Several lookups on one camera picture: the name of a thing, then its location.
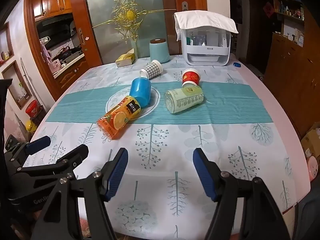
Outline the orange juice paper cup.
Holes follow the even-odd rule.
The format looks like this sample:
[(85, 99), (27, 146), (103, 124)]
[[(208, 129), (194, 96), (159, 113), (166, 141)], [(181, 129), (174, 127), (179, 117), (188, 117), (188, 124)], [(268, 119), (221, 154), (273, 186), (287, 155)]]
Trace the orange juice paper cup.
[(109, 139), (114, 139), (119, 131), (141, 111), (138, 101), (132, 96), (125, 96), (120, 103), (114, 106), (98, 121), (99, 129)]

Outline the blue plastic cup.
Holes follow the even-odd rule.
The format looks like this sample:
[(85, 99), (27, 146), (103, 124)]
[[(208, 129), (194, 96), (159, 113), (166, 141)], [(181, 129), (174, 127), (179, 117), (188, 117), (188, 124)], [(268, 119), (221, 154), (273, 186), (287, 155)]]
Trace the blue plastic cup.
[(130, 96), (134, 97), (142, 108), (146, 107), (151, 98), (151, 82), (145, 77), (135, 78), (131, 83)]

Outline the grey checked paper cup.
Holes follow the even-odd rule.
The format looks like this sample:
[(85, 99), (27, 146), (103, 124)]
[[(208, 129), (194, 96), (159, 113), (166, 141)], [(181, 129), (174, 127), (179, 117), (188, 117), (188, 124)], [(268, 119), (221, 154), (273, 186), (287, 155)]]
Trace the grey checked paper cup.
[(149, 62), (143, 69), (140, 70), (140, 77), (144, 77), (147, 79), (152, 79), (161, 75), (163, 72), (163, 67), (161, 63), (157, 60), (152, 60)]

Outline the red paper cup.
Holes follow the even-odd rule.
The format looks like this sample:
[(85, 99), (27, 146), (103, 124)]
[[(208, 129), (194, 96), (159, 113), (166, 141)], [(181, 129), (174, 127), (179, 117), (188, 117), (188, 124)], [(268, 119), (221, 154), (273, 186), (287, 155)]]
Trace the red paper cup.
[(182, 72), (182, 87), (198, 86), (201, 76), (194, 68), (187, 68)]

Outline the red round tin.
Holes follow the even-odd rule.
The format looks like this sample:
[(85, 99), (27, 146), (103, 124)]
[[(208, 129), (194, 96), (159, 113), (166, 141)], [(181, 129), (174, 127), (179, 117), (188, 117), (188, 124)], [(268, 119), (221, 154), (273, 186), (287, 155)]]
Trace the red round tin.
[(40, 111), (41, 111), (41, 105), (37, 100), (33, 100), (31, 103), (29, 103), (29, 105), (25, 109), (25, 113), (30, 118), (34, 118), (35, 116), (37, 116), (40, 113)]

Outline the white round plate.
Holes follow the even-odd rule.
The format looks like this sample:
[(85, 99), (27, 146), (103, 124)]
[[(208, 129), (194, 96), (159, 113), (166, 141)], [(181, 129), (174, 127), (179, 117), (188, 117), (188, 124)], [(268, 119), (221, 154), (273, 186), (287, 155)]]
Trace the white round plate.
[[(107, 100), (107, 103), (105, 106), (105, 112), (108, 112), (113, 107), (115, 107), (125, 96), (129, 95), (129, 92), (130, 92), (130, 87), (127, 86), (121, 89), (120, 91), (114, 93), (113, 95), (111, 95), (110, 98)], [(143, 108), (140, 111), (140, 113), (135, 118), (133, 118), (133, 120), (143, 118), (148, 114), (150, 114), (152, 111), (154, 111), (157, 108), (160, 102), (160, 99), (161, 99), (161, 95), (159, 91), (156, 88), (151, 87), (151, 97), (150, 97), (149, 104), (145, 108)]]

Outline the white tree-print tablecloth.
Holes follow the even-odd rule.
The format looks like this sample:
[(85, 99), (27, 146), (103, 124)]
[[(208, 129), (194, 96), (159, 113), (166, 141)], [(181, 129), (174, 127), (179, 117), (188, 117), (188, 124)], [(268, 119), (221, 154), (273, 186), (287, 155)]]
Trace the white tree-print tablecloth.
[[(197, 66), (202, 82), (249, 85), (255, 76), (231, 59), (226, 66)], [(118, 68), (107, 64), (83, 74), (66, 93), (131, 86), (148, 59)], [(154, 82), (179, 82), (187, 68), (183, 57), (175, 56), (163, 66)], [(201, 148), (221, 170), (240, 179), (260, 177), (281, 211), (297, 203), (290, 155), (271, 113), (271, 123), (156, 125), (128, 123), (116, 139), (109, 139), (95, 123), (47, 122), (50, 110), (35, 133), (47, 135), (50, 146), (30, 156), (25, 165), (53, 164), (80, 144), (88, 157), (75, 169), (78, 179), (102, 169), (121, 147), (129, 162), (116, 196), (107, 203), (114, 230), (147, 239), (202, 239), (210, 224), (215, 203), (205, 194), (193, 165), (193, 151)]]

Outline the cardboard box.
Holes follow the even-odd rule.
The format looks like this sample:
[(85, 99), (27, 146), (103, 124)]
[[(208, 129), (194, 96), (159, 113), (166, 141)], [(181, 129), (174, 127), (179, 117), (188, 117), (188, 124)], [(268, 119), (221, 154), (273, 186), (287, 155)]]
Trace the cardboard box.
[(316, 122), (301, 140), (301, 145), (306, 158), (314, 156), (319, 160), (319, 142), (319, 122)]

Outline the teal striped table runner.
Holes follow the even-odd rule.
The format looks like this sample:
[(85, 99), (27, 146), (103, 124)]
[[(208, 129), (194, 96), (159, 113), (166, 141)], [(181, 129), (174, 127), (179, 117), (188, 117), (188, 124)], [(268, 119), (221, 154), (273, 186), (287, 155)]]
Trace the teal striped table runner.
[[(198, 125), (271, 123), (272, 118), (249, 85), (238, 83), (202, 82), (203, 103), (171, 114), (164, 101), (164, 93), (177, 89), (180, 83), (154, 82), (152, 87), (160, 96), (156, 107), (133, 120), (135, 124)], [(106, 113), (106, 105), (119, 103), (129, 90), (126, 85), (104, 87), (66, 94), (53, 108), (47, 122), (95, 123)]]

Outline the brown wooden cabinet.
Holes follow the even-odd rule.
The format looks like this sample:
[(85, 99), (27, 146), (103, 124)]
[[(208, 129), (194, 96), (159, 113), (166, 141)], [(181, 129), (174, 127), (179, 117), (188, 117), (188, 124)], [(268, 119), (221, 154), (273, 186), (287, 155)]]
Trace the brown wooden cabinet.
[(275, 30), (263, 82), (299, 138), (319, 121), (319, 17), (302, 0), (273, 0)]

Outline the small blue bottle cap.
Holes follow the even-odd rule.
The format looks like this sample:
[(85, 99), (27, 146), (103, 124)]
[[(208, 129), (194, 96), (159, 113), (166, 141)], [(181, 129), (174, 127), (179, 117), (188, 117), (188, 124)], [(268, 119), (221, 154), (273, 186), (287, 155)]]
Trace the small blue bottle cap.
[(241, 67), (241, 64), (238, 63), (238, 62), (234, 62), (234, 63), (233, 63), (233, 66), (240, 68), (240, 67)]

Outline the glass door gold ornament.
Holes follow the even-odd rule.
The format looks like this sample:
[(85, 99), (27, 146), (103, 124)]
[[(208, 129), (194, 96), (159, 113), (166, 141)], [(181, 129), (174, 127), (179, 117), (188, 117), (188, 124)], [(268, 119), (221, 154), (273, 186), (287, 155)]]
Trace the glass door gold ornament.
[(86, 0), (97, 49), (103, 64), (133, 49), (150, 55), (151, 40), (166, 40), (171, 55), (180, 53), (176, 40), (175, 0)]

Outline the white plastic storage organizer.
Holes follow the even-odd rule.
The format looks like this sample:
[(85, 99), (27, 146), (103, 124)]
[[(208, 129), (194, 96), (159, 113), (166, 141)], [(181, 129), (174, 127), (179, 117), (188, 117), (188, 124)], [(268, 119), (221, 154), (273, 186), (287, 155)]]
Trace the white plastic storage organizer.
[(231, 51), (230, 32), (214, 27), (181, 30), (182, 55), (189, 65), (225, 66)]

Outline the white folded cloth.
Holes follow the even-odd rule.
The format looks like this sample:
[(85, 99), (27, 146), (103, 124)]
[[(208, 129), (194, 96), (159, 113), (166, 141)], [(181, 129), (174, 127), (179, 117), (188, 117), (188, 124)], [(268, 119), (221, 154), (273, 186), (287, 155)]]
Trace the white folded cloth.
[(174, 20), (177, 41), (181, 40), (182, 30), (199, 27), (213, 27), (235, 34), (239, 33), (233, 19), (211, 11), (189, 10), (175, 12)]

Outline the wooden kitchen wall cabinets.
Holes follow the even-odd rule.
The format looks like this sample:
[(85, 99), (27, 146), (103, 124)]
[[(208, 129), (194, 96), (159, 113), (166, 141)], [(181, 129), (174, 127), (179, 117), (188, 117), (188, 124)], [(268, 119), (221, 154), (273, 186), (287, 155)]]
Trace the wooden kitchen wall cabinets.
[(72, 12), (71, 0), (30, 0), (35, 22)]

